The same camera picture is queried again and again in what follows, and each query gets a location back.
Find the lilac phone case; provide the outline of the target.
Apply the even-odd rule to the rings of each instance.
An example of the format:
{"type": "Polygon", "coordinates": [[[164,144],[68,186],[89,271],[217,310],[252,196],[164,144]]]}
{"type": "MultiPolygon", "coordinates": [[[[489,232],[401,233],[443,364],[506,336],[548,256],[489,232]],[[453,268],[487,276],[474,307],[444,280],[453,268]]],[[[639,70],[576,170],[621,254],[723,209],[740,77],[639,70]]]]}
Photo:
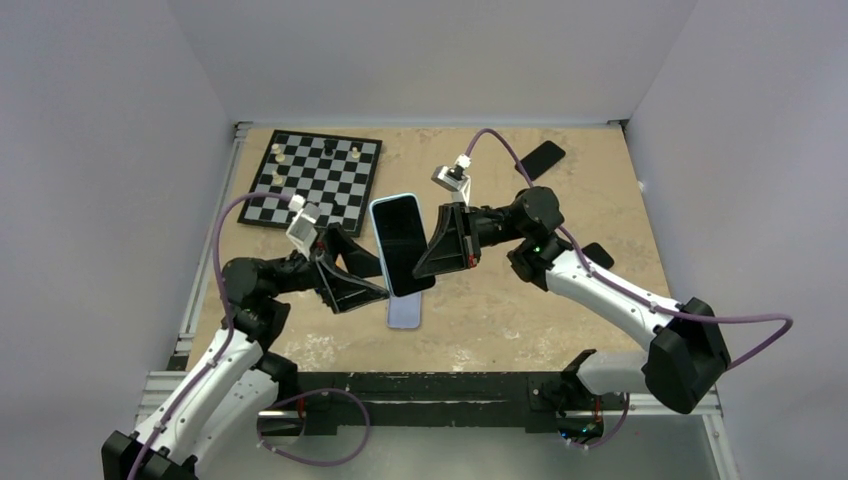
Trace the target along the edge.
{"type": "Polygon", "coordinates": [[[421,325],[422,293],[391,296],[388,299],[386,325],[390,329],[414,330],[421,325]]]}

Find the black phone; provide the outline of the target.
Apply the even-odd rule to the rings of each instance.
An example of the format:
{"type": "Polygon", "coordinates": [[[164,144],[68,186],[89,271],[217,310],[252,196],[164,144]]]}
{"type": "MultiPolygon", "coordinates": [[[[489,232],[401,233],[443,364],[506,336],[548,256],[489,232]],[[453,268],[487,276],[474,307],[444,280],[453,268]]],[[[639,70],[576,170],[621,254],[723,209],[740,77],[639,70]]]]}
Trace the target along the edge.
{"type": "Polygon", "coordinates": [[[535,182],[565,157],[566,151],[561,146],[551,140],[545,140],[526,154],[515,166],[515,170],[535,182]]]}

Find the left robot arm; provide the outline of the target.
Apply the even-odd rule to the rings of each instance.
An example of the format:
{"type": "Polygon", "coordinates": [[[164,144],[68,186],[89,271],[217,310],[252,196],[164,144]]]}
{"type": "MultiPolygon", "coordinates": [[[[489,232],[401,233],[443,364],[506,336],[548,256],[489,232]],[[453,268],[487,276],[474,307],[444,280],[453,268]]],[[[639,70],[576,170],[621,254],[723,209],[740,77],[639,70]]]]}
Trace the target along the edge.
{"type": "Polygon", "coordinates": [[[291,312],[283,293],[316,291],[334,313],[386,300],[371,283],[377,256],[332,224],[305,251],[237,257],[220,270],[229,308],[210,345],[178,387],[130,434],[101,448],[106,479],[198,479],[233,435],[266,407],[302,413],[297,365],[270,348],[291,312]]]}

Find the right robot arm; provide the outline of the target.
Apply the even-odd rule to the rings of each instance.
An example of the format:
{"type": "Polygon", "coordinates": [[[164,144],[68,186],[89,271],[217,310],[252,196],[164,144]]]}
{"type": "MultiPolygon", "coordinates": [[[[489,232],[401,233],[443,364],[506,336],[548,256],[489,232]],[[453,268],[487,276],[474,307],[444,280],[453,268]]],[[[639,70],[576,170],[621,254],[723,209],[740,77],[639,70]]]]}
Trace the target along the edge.
{"type": "Polygon", "coordinates": [[[672,411],[692,412],[731,364],[713,309],[696,297],[681,303],[612,274],[612,260],[599,245],[579,247],[557,234],[563,222],[548,187],[523,189],[499,208],[443,204],[412,274],[468,270],[479,263],[482,248],[516,240],[507,258],[522,281],[579,303],[640,347],[582,352],[563,371],[561,392],[569,404],[584,407],[613,392],[645,393],[672,411]]]}

